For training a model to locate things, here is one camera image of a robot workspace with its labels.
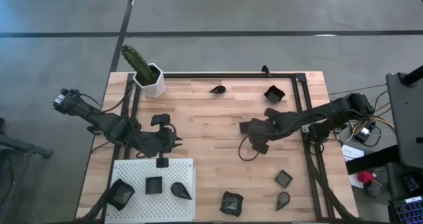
potted cactus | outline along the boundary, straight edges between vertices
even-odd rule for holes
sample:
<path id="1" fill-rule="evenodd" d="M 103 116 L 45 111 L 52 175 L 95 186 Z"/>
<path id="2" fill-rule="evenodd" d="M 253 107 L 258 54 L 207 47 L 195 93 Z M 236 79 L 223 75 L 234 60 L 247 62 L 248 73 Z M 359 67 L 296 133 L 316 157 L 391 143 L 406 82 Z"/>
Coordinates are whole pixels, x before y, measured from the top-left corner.
<path id="1" fill-rule="evenodd" d="M 134 81 L 146 96 L 158 97 L 164 93 L 165 80 L 163 71 L 154 63 L 148 64 L 131 46 L 122 46 L 122 55 L 135 70 Z"/>

red object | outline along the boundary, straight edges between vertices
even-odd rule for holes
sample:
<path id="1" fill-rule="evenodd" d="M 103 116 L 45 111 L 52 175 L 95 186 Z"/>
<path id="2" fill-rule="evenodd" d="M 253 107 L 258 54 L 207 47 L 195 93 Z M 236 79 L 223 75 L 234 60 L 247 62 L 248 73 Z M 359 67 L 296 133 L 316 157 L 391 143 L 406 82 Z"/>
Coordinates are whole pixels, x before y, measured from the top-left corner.
<path id="1" fill-rule="evenodd" d="M 358 181 L 363 182 L 363 184 L 370 182 L 375 179 L 375 177 L 368 171 L 360 172 L 357 174 Z"/>

black triangular block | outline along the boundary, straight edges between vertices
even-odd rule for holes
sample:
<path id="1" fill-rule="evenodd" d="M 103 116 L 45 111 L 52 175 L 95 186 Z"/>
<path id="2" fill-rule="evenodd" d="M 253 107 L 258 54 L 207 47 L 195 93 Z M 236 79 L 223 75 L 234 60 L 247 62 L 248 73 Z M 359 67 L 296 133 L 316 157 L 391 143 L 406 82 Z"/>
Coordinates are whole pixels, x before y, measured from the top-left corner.
<path id="1" fill-rule="evenodd" d="M 178 198 L 184 198 L 187 200 L 192 200 L 190 194 L 186 190 L 185 186 L 179 182 L 175 182 L 171 186 L 172 194 L 175 195 Z"/>

white label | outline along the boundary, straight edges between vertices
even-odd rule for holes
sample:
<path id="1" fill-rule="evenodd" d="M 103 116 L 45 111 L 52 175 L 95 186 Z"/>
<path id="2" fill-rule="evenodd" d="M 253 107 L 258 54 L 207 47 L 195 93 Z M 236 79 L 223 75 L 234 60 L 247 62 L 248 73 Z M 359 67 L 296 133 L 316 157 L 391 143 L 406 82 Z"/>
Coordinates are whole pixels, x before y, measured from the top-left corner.
<path id="1" fill-rule="evenodd" d="M 342 146 L 342 153 L 344 154 L 344 157 L 349 157 L 351 159 L 360 158 L 364 156 L 364 151 L 349 147 L 347 145 Z"/>
<path id="2" fill-rule="evenodd" d="M 406 199 L 405 202 L 410 203 L 410 202 L 420 201 L 421 199 L 422 199 L 421 197 L 414 197 L 414 198 Z"/>

white pot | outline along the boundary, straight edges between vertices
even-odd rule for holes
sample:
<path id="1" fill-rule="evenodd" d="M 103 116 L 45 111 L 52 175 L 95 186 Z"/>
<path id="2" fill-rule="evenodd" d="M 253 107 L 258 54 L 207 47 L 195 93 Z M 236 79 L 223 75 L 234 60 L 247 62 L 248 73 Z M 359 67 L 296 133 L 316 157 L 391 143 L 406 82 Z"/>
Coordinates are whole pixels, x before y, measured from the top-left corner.
<path id="1" fill-rule="evenodd" d="M 164 78 L 165 76 L 163 75 L 163 71 L 161 71 L 161 69 L 158 68 L 157 65 L 155 65 L 154 63 L 150 63 L 148 65 L 160 71 L 160 75 L 159 75 L 159 78 L 157 79 L 157 82 L 152 85 L 143 86 L 141 85 L 140 82 L 137 81 L 136 72 L 134 73 L 134 81 L 141 87 L 141 91 L 145 96 L 152 96 L 157 98 L 158 96 L 162 95 L 166 90 L 165 78 Z"/>

